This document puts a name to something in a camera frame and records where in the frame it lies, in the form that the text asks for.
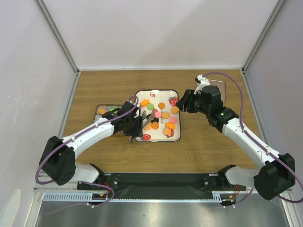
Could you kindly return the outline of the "metal serving tongs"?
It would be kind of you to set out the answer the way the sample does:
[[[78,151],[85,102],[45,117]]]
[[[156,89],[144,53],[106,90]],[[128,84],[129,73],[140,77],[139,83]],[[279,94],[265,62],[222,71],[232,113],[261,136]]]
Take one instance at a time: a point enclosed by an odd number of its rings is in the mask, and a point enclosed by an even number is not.
[[[149,114],[149,117],[147,117],[146,111],[143,112],[142,117],[145,120],[145,122],[142,125],[142,129],[144,129],[154,118],[155,118],[155,109],[152,110],[152,112]],[[133,144],[133,139],[135,139],[134,136],[129,138],[129,144]]]

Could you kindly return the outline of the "pink sandwich cookie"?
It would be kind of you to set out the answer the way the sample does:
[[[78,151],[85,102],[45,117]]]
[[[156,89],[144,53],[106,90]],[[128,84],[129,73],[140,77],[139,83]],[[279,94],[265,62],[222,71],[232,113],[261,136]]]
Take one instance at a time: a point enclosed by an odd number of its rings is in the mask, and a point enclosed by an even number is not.
[[[156,112],[155,113],[155,118],[161,118],[161,113],[160,112]]]

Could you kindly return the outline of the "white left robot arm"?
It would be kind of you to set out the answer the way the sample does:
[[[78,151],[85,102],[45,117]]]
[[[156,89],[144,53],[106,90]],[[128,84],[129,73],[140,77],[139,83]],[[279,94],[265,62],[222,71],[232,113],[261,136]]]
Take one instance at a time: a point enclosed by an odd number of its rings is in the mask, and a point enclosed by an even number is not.
[[[51,137],[39,161],[36,183],[45,184],[39,180],[40,171],[44,171],[50,177],[50,182],[57,185],[80,182],[100,189],[104,184],[104,172],[94,164],[76,163],[76,158],[100,140],[119,132],[131,138],[142,136],[143,118],[138,104],[126,101],[77,133],[62,139]]]

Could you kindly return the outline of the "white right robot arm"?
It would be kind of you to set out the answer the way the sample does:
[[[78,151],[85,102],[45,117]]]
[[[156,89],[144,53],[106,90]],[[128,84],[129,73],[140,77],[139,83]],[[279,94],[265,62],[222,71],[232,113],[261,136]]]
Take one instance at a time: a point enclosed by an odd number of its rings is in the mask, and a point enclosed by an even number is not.
[[[241,124],[240,117],[223,105],[217,86],[204,86],[199,91],[187,89],[176,106],[182,112],[204,114],[210,125],[234,141],[258,167],[258,171],[226,167],[218,178],[221,189],[229,190],[237,184],[256,190],[269,201],[295,185],[294,158],[272,149]]]

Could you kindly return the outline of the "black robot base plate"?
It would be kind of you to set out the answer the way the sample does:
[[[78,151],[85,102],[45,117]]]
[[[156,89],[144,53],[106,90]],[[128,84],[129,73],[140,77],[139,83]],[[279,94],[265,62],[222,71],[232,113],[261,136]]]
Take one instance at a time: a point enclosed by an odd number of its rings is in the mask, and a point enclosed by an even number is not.
[[[127,194],[164,193],[200,195],[203,192],[223,191],[230,194],[244,191],[243,186],[233,186],[218,174],[210,173],[107,173],[103,174],[97,184],[105,184],[114,192]]]

